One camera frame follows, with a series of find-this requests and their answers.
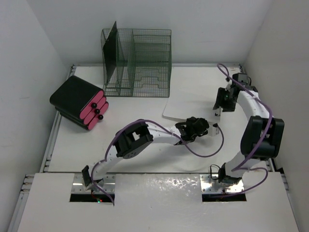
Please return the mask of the white paper sheet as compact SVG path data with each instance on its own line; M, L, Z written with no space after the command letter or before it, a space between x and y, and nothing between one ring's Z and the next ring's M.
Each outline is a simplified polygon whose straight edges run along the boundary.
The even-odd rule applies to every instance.
M169 97L163 116L184 120L193 116L195 118L204 118L211 123L217 123L220 121L220 116L215 116L213 111L215 99L215 95L179 92Z

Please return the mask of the black clipboard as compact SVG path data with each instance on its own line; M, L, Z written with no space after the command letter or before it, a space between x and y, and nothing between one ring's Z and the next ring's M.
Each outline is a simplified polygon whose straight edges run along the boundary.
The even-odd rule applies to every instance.
M105 39L102 47L103 57L105 62L106 78L104 84L108 84L114 70L116 68L116 44L117 44L117 23L114 22L112 28L109 30L108 37Z

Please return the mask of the black pink drawer unit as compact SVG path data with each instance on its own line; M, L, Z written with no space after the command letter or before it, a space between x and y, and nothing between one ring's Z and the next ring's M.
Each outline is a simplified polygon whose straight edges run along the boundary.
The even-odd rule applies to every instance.
M63 117L88 131L103 120L109 108L103 89L75 75L70 76L49 101Z

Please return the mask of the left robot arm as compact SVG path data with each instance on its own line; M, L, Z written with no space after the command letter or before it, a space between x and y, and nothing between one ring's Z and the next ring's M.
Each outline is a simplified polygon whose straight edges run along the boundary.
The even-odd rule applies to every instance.
M148 119L136 120L116 133L102 160L82 169L84 189L94 190L113 166L136 157L150 144L187 145L207 135L209 128L207 120L195 117L172 127Z

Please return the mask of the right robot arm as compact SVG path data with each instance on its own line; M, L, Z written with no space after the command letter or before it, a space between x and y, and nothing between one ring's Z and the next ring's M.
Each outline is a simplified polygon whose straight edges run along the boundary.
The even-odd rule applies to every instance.
M232 160L225 162L218 171L218 182L224 185L237 184L244 173L261 161L275 158L280 150L284 121L275 118L253 90L227 90L219 88L213 109L233 112L239 104L248 120L240 141L240 151Z

